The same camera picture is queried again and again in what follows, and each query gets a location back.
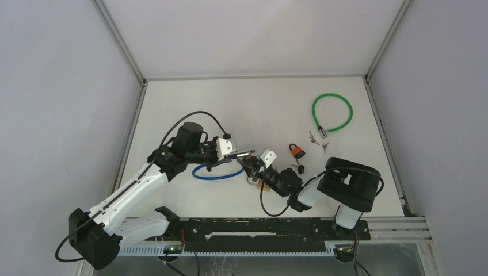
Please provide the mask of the large brass padlock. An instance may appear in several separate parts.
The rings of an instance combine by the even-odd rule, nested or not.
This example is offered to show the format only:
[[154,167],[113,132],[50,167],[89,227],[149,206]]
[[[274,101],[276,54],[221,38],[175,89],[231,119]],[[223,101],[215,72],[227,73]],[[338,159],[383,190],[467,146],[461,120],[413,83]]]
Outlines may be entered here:
[[252,178],[247,178],[247,182],[250,186],[256,187],[257,189],[262,189],[263,191],[270,191],[270,187],[265,184],[262,180],[253,180]]

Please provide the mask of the orange black key fob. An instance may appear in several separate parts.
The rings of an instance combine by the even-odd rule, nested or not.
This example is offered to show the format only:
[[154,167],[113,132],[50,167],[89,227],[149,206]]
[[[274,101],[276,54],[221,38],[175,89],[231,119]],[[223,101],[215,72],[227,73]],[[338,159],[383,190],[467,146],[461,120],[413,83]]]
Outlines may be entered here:
[[306,155],[305,151],[294,143],[291,143],[288,148],[296,160],[299,160]]

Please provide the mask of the green cable lock keys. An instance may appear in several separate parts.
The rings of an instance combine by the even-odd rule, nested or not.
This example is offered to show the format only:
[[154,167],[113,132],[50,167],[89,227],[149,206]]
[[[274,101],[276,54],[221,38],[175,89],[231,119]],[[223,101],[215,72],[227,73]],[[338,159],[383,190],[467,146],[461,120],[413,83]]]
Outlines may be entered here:
[[316,144],[316,145],[321,145],[321,143],[317,142],[317,140],[315,139],[314,135],[312,134],[311,131],[309,131],[309,139],[310,139],[310,142]]

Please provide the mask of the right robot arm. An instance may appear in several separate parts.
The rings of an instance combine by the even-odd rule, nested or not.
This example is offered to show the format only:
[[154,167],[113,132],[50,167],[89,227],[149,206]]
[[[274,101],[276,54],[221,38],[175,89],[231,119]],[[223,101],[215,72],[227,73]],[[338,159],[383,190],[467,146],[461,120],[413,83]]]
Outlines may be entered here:
[[332,225],[339,239],[354,234],[360,217],[372,211],[376,196],[384,189],[378,170],[337,157],[329,158],[325,170],[307,181],[291,168],[279,172],[271,166],[265,167],[256,156],[237,162],[252,181],[261,181],[279,196],[286,197],[287,207],[297,212],[310,210],[325,198],[339,202]]

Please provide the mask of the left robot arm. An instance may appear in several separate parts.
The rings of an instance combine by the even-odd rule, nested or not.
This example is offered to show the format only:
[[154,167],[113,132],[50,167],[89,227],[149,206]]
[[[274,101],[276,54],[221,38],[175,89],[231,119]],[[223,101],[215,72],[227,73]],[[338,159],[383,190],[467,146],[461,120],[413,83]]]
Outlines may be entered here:
[[233,152],[231,135],[201,141],[203,127],[186,122],[175,137],[155,149],[142,168],[113,194],[87,211],[80,208],[68,217],[66,241],[93,269],[101,270],[121,249],[153,236],[174,239],[180,232],[177,221],[158,210],[148,216],[128,220],[129,212],[149,195],[184,172],[189,164],[214,165]]

